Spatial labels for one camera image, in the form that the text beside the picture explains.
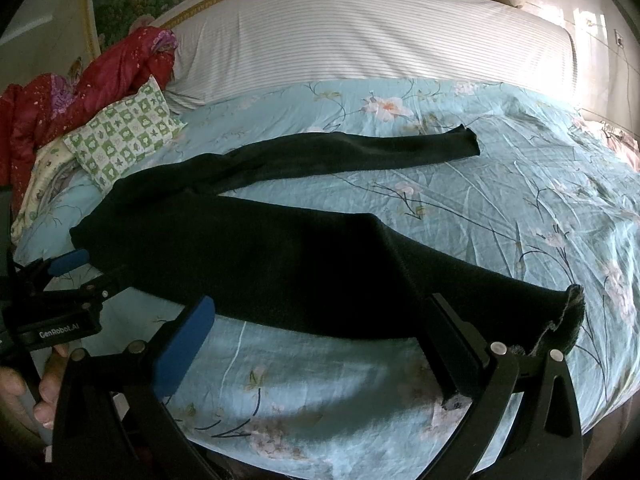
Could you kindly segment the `person left hand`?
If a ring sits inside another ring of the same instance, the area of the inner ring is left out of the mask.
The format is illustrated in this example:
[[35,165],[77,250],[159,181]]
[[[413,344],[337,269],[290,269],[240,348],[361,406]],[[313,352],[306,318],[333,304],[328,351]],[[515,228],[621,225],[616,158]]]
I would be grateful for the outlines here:
[[70,356],[69,344],[57,344],[44,362],[39,384],[40,401],[26,410],[21,396],[28,388],[23,377],[12,368],[1,367],[1,414],[18,429],[36,434],[38,429],[52,429],[62,379]]

